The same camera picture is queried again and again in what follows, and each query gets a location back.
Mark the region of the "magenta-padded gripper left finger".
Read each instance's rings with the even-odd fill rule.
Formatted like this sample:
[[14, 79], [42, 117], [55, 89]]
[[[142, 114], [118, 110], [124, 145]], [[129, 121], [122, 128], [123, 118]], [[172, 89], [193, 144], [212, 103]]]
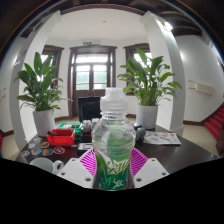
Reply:
[[97, 172], [94, 149], [85, 152], [80, 158], [71, 158], [58, 176], [84, 188], [92, 188]]

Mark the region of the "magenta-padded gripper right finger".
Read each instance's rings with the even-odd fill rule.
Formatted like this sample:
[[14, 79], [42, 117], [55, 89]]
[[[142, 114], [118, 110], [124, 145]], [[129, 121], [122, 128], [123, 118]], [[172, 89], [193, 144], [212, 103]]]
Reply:
[[156, 158], [147, 158], [136, 148], [131, 152], [130, 174], [134, 188], [141, 188], [169, 175]]

